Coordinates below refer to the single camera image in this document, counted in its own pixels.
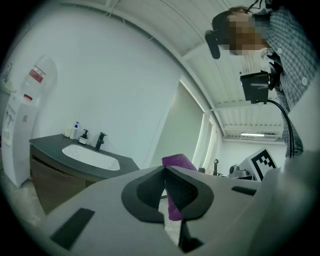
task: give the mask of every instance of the vanity cabinet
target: vanity cabinet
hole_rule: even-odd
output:
[[[31,176],[39,201],[46,214],[86,188],[84,179],[31,160]]]

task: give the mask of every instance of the sink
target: sink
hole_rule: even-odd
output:
[[[120,170],[120,165],[117,159],[85,148],[83,146],[71,144],[62,149],[62,152],[66,156],[87,165],[99,167],[108,171]]]

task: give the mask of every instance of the black cable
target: black cable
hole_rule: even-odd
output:
[[[254,5],[255,5],[256,3],[258,3],[258,1],[259,1],[259,0],[255,0],[254,3],[251,4],[251,5],[249,6],[249,8],[245,11],[245,13],[247,14],[247,13],[250,11],[250,9],[251,9],[252,7],[254,7]]]
[[[271,99],[267,99],[267,102],[270,102],[270,103],[276,105],[281,110],[281,112],[287,122],[288,130],[289,130],[289,138],[290,138],[290,158],[294,157],[295,143],[294,143],[294,134],[293,134],[292,126],[291,126],[291,121],[290,121],[286,111],[284,110],[284,108],[278,102],[271,100]]]
[[[247,14],[247,13],[250,11],[250,9],[259,9],[259,10],[260,10],[260,9],[261,9],[262,0],[260,0],[259,8],[254,7],[255,4],[258,3],[258,1],[259,1],[259,0],[255,0],[254,3],[251,4],[251,5],[249,6],[249,8],[245,11],[245,13]]]
[[[258,10],[260,10],[260,9],[261,9],[261,3],[262,3],[262,0],[260,0],[259,8],[257,8],[257,7],[252,7],[251,9],[258,9]]]

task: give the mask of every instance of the person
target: person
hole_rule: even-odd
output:
[[[231,54],[248,55],[265,50],[269,59],[282,66],[279,87],[275,90],[279,103],[288,114],[313,80],[319,58],[293,14],[284,6],[268,7],[270,6],[267,5],[267,8],[257,13],[250,13],[245,7],[231,8],[213,18],[212,28],[217,44]],[[215,49],[210,50],[215,57]],[[303,152],[303,144],[296,129],[293,126],[292,129],[296,156]],[[287,158],[290,153],[290,137],[285,120],[282,137],[287,145]]]

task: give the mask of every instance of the ceiling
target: ceiling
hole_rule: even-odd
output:
[[[230,7],[250,6],[254,0],[62,0],[84,5],[130,21],[164,45],[185,67],[207,99],[224,139],[248,140],[241,133],[268,134],[262,140],[283,144],[283,120],[271,104],[250,104],[240,74],[270,71],[264,51],[252,56],[221,52],[213,59],[204,34],[212,18]],[[277,100],[274,91],[269,99]]]

